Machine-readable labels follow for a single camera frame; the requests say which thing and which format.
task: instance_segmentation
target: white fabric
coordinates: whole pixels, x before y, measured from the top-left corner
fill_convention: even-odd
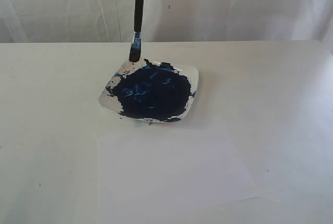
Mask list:
[[[134,0],[0,0],[1,42],[129,42]],[[333,0],[145,0],[144,41],[319,39]]]

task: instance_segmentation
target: table surface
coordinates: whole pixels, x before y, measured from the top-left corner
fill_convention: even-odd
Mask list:
[[[143,48],[199,69],[195,110],[223,117],[260,196],[145,223],[331,223],[333,58],[320,43]],[[127,43],[0,44],[0,223],[97,223],[98,138],[134,123],[97,97],[128,53]]]

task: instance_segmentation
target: black paintbrush handle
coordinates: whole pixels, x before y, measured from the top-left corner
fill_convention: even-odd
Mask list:
[[[134,31],[141,33],[144,0],[135,0]]]

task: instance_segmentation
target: paint splatter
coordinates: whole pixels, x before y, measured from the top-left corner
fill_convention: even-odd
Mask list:
[[[146,66],[121,77],[121,81],[106,89],[117,96],[122,105],[121,115],[142,119],[151,118],[174,122],[180,119],[191,94],[191,85],[185,76],[178,74],[169,63],[153,65],[145,59]]]

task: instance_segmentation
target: sheet of paper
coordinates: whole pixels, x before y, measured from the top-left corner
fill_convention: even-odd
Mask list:
[[[253,198],[254,181],[221,121],[106,135],[98,150],[101,224],[128,223]]]

